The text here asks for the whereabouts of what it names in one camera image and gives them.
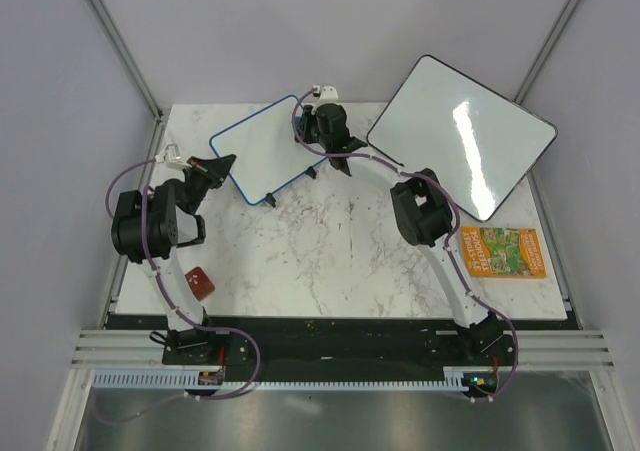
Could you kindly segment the blue framed small whiteboard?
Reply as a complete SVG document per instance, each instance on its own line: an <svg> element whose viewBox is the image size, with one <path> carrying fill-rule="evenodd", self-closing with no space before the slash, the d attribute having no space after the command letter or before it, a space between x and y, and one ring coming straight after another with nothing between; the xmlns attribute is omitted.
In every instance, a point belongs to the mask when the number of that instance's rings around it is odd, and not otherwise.
<svg viewBox="0 0 640 451"><path fill-rule="evenodd" d="M209 139L216 156L236 155L230 177L249 206L266 202L267 193L274 195L324 161L294 140L291 118L297 102L287 95L261 105Z"/></svg>

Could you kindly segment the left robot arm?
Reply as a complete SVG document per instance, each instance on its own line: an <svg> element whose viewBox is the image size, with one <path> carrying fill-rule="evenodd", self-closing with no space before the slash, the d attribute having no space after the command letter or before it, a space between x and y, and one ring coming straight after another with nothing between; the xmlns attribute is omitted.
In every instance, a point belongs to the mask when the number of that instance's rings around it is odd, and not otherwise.
<svg viewBox="0 0 640 451"><path fill-rule="evenodd" d="M153 331L169 360L183 355L198 364L222 366L235 343L256 355L260 350L246 332L214 327L182 270L177 250L201 245L206 224L197 210L210 190L220 188L236 160L234 154L213 159L190 157L181 179L151 189L122 192L112 215L111 239L116 252L138 266L163 301L167 331Z"/></svg>

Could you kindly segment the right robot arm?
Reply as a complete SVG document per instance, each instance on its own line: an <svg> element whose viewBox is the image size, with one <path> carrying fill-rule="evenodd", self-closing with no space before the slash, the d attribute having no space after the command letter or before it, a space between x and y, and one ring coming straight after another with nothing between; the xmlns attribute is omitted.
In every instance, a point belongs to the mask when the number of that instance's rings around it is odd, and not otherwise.
<svg viewBox="0 0 640 451"><path fill-rule="evenodd" d="M501 327L506 324L512 347L505 352L516 366L519 342L513 323L479 298L460 257L456 235L461 219L454 200L432 170L409 172L387 161L352 136L346 120L341 105L298 103L292 112L294 140L327 158L334 169L389 192L398 231L426 257L445 292L461 336L460 357L469 364L483 363L493 354L494 345L506 343Z"/></svg>

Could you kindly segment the black framed large whiteboard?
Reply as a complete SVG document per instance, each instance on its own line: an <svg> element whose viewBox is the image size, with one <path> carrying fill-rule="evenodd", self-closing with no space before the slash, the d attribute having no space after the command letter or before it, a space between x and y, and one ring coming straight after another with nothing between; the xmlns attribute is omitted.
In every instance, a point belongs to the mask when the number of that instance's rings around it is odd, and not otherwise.
<svg viewBox="0 0 640 451"><path fill-rule="evenodd" d="M462 211L487 222L557 135L547 120L424 55L367 141L409 171L431 169Z"/></svg>

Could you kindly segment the brown red card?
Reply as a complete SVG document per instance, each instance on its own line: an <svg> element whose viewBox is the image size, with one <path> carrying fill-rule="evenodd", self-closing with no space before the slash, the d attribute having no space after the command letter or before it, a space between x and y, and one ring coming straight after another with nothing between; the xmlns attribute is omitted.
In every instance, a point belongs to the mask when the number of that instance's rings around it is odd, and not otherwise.
<svg viewBox="0 0 640 451"><path fill-rule="evenodd" d="M215 291L215 285L206 272L200 267L194 267L185 274L187 284L198 301L203 301Z"/></svg>

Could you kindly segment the orange treehouse book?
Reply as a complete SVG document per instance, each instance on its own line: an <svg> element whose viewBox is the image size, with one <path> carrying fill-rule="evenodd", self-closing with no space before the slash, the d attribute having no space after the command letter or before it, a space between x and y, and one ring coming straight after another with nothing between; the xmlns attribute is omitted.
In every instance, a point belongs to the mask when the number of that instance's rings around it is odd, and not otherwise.
<svg viewBox="0 0 640 451"><path fill-rule="evenodd" d="M547 276L532 228L462 226L460 246L472 277L543 279Z"/></svg>

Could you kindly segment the aluminium frame rail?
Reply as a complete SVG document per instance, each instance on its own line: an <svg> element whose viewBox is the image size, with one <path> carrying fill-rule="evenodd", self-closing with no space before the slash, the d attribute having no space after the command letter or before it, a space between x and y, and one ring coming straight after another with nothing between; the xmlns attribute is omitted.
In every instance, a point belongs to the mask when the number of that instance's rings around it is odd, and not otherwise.
<svg viewBox="0 0 640 451"><path fill-rule="evenodd" d="M174 350L153 342L146 331L84 331L72 356L75 368L174 368L243 365L256 356L263 362L317 363L371 359L376 363L423 362L446 368L475 368L512 363L526 371L610 369L613 359L596 331L521 331L504 335L483 351L464 344L452 331L426 329L403 334L366 331L347 334L306 328L300 333L256 334L252 341L222 336L213 344Z"/></svg>

